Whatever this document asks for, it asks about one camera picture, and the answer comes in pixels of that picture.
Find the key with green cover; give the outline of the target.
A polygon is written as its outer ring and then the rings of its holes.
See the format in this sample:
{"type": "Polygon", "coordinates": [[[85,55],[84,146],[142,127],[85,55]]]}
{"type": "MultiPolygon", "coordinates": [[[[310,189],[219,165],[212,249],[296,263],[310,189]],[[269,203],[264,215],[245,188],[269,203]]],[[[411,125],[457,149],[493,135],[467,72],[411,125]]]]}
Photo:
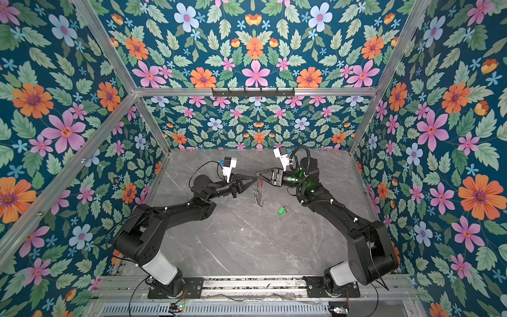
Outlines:
{"type": "Polygon", "coordinates": [[[280,216],[281,216],[281,215],[283,215],[283,214],[284,214],[284,213],[286,213],[286,212],[287,212],[286,207],[285,207],[285,206],[282,206],[282,207],[278,210],[277,215],[280,215],[280,216]]]}

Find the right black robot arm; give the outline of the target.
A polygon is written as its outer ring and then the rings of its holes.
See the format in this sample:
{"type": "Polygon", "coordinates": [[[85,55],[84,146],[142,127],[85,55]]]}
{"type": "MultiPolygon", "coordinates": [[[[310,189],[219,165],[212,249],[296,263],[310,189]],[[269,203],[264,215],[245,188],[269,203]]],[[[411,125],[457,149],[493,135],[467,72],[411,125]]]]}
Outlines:
{"type": "Polygon", "coordinates": [[[320,182],[321,171],[315,158],[305,157],[297,168],[272,168],[256,173],[264,182],[290,187],[301,206],[327,219],[347,240],[347,259],[323,276],[323,287],[338,295],[351,284],[368,285],[399,267],[399,260],[387,228],[380,221],[358,216],[338,202],[320,182]]]}

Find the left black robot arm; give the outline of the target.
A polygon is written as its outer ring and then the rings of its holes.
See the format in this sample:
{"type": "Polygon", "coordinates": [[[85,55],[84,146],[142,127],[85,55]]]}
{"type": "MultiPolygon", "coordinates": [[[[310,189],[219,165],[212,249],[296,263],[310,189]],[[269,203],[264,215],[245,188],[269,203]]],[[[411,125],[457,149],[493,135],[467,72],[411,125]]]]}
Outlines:
{"type": "Polygon", "coordinates": [[[257,182],[257,177],[231,174],[228,180],[212,181],[199,175],[191,186],[194,196],[188,202],[172,206],[151,207],[146,204],[134,208],[132,216],[114,238],[113,247],[122,256],[137,264],[149,277],[152,285],[169,298],[184,294],[185,282],[180,269],[170,263],[162,251],[165,232],[178,225],[209,218],[216,208],[214,198],[244,193],[257,182]]]}

